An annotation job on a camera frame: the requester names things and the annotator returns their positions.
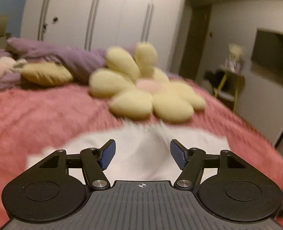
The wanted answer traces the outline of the white knitted garment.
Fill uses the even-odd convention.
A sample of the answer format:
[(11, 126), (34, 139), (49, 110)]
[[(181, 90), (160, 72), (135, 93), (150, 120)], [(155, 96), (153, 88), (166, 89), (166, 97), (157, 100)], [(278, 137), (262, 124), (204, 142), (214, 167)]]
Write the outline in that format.
[(61, 148), (67, 154), (78, 154), (88, 147), (100, 148), (110, 139), (116, 142), (115, 156), (104, 172), (110, 183), (116, 180), (175, 182), (181, 171), (170, 153), (169, 145), (173, 139), (188, 149), (197, 147), (207, 154), (219, 154), (230, 148), (225, 136), (205, 130), (128, 122), (116, 129), (83, 133)]

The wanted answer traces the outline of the yellow flower-shaped pillow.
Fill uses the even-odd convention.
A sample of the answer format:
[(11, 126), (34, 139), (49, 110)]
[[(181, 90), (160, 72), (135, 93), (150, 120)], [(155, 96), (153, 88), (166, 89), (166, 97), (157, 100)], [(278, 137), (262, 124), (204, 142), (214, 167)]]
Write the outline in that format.
[(157, 67), (158, 54), (150, 43), (137, 43), (132, 53), (110, 47), (105, 61), (90, 76), (89, 92), (109, 99), (109, 111), (117, 117), (142, 121), (154, 114), (164, 122), (182, 124), (206, 108), (206, 101), (187, 82), (170, 80)]

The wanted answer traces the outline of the yellow-legged side table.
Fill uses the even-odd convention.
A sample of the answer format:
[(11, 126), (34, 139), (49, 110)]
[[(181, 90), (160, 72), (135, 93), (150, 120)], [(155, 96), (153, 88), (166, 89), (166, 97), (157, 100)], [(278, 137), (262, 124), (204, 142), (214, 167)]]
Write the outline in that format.
[(242, 74), (220, 69), (215, 72), (218, 79), (218, 87), (213, 88), (214, 97), (233, 112), (236, 111), (238, 98), (245, 85), (245, 77)]

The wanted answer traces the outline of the pink ribbed bedspread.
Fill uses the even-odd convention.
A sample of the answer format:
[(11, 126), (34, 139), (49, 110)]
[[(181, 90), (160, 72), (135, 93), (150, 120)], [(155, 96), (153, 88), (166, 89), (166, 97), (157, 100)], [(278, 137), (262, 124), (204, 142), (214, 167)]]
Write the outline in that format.
[[(263, 172), (283, 189), (283, 157), (250, 124), (196, 84), (207, 104), (188, 126), (225, 136), (231, 151)], [(43, 90), (0, 92), (0, 227), (8, 220), (1, 202), (3, 187), (25, 169), (26, 158), (48, 146), (60, 147), (90, 131), (118, 128), (105, 100), (89, 96), (77, 84)]]

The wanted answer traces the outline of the black wall television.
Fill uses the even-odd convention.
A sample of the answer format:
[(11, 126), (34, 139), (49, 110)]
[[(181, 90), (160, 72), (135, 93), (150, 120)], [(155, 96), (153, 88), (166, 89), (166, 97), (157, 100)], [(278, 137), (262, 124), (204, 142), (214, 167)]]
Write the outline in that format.
[(251, 71), (283, 83), (283, 32), (257, 29), (251, 64)]

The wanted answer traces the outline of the purple blanket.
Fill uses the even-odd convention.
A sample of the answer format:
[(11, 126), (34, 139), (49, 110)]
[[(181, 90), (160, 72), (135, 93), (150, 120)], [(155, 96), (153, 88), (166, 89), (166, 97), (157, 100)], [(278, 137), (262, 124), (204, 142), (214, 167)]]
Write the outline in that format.
[[(124, 49), (132, 53), (134, 47)], [(52, 62), (61, 64), (73, 75), (73, 82), (89, 86), (90, 76), (106, 65), (106, 51), (107, 49), (86, 51), (12, 37), (8, 39), (5, 50), (0, 50), (0, 53), (3, 54), (3, 57), (11, 57), (14, 60), (25, 59), (27, 63)], [(44, 86), (29, 82), (18, 72), (8, 73), (0, 80), (0, 91), (17, 87), (36, 89)]]

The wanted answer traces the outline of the black bag under table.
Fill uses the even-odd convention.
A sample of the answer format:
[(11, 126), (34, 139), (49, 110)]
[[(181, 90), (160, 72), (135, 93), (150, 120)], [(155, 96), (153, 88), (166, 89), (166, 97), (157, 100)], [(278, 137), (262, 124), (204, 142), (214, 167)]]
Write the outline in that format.
[(218, 69), (217, 71), (205, 71), (203, 75), (203, 80), (208, 81), (212, 87), (213, 94), (215, 90), (218, 90), (220, 83), (222, 82), (223, 77), (225, 76), (225, 70)]

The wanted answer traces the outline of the white wardrobe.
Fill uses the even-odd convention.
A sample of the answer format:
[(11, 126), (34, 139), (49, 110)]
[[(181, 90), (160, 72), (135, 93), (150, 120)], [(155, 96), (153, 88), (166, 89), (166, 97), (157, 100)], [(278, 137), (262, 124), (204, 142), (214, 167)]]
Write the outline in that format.
[(150, 42), (168, 70), (185, 0), (26, 0), (20, 36), (84, 50)]

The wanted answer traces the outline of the dark wooden door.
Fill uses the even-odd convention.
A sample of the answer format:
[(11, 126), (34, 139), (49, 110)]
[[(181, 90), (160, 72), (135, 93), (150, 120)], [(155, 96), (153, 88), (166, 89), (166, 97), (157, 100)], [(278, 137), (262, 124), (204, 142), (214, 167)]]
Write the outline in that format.
[(211, 17), (211, 5), (195, 7), (192, 10), (186, 46), (182, 56), (179, 75), (183, 78), (195, 80)]

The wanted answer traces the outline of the small yellow pillow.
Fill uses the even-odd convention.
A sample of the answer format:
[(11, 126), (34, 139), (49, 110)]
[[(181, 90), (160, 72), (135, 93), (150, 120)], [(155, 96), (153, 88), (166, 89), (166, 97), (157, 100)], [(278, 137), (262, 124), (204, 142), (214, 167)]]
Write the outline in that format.
[(62, 86), (74, 80), (63, 65), (52, 62), (26, 63), (14, 70), (29, 82), (44, 87)]

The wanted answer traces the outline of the wrapped flower bouquet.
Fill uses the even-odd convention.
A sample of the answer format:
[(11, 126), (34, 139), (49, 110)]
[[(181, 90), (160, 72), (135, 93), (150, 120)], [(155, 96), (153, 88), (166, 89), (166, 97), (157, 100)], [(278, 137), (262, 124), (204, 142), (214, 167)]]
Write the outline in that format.
[(244, 63), (243, 58), (245, 54), (245, 49), (243, 46), (234, 43), (229, 43), (228, 49), (229, 56), (226, 58), (222, 68), (224, 70), (240, 74)]

